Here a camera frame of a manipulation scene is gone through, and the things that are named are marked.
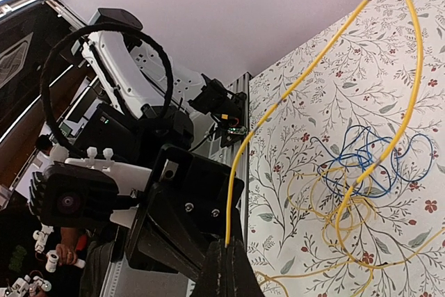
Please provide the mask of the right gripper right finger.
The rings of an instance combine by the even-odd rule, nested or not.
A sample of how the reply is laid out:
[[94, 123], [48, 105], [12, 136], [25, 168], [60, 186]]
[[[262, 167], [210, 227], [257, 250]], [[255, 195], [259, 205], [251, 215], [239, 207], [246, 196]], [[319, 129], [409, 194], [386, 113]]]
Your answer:
[[226, 296], [264, 297], [243, 243], [232, 239], [226, 251]]

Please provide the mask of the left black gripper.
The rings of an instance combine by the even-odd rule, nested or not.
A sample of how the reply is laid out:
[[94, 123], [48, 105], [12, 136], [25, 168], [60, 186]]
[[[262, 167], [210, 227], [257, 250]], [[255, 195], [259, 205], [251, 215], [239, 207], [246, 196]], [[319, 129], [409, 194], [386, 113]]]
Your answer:
[[225, 236], [231, 168], [164, 145], [125, 246], [129, 266], [197, 275], [209, 245]]

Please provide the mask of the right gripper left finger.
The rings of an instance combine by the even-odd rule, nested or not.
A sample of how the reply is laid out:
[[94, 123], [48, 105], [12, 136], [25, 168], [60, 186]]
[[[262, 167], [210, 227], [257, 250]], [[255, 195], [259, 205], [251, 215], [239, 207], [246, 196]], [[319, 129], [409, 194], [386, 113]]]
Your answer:
[[200, 296], [226, 296], [226, 248], [223, 240], [210, 244], [200, 278]]

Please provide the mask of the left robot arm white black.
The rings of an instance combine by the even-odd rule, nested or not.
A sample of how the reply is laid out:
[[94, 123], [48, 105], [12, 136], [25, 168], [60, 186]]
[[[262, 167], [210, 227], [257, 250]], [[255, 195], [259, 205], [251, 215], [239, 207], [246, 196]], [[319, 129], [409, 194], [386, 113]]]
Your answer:
[[104, 153], [89, 169], [112, 188], [107, 217], [129, 227], [129, 263], [162, 263], [196, 278], [209, 246], [223, 237], [227, 195], [238, 200], [241, 179], [225, 164], [192, 151], [189, 109], [240, 116], [243, 97], [219, 81], [175, 67], [142, 23], [119, 8], [99, 8], [82, 55], [107, 92], [76, 142]]

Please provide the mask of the left arm base electronics board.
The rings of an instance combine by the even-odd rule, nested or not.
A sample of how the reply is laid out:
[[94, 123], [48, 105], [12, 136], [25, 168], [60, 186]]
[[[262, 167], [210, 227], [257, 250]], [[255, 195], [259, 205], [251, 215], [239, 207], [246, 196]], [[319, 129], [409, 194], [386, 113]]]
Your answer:
[[212, 113], [211, 118], [216, 124], [215, 137], [220, 139], [221, 148], [232, 146], [248, 132], [238, 117], [226, 113]]

